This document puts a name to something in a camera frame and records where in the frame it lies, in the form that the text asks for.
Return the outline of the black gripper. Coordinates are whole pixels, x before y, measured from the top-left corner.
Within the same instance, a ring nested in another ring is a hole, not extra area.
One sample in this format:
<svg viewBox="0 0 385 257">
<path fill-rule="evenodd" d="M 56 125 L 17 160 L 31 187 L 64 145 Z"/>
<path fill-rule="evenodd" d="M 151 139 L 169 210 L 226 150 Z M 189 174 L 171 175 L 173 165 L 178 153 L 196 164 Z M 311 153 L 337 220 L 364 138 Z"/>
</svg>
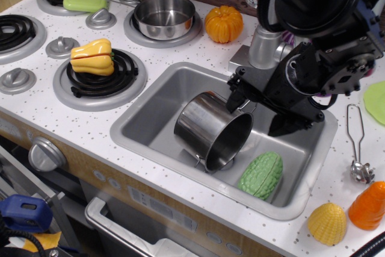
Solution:
<svg viewBox="0 0 385 257">
<path fill-rule="evenodd" d="M 301 43 L 272 69 L 238 66 L 228 81 L 231 94 L 226 102 L 233 113 L 248 101 L 259 103 L 276 113 L 268 131 L 271 137 L 288 135 L 322 122 L 322 109 L 310 101 L 319 93 L 321 72 L 312 44 Z"/>
</svg>

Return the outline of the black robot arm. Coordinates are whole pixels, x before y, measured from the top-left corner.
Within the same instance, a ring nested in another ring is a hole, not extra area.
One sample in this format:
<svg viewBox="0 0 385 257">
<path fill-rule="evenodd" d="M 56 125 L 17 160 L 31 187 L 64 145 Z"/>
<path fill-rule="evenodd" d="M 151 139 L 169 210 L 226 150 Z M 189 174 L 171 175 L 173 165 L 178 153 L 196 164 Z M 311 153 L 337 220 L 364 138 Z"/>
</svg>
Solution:
<svg viewBox="0 0 385 257">
<path fill-rule="evenodd" d="M 384 32 L 373 12 L 379 0 L 258 0 L 257 18 L 272 33 L 289 31 L 303 41 L 274 70 L 239 67 L 229 80 L 226 107 L 249 100 L 275 114 L 269 135 L 309 129 L 324 120 L 326 105 L 314 96 L 350 95 L 384 55 Z"/>
</svg>

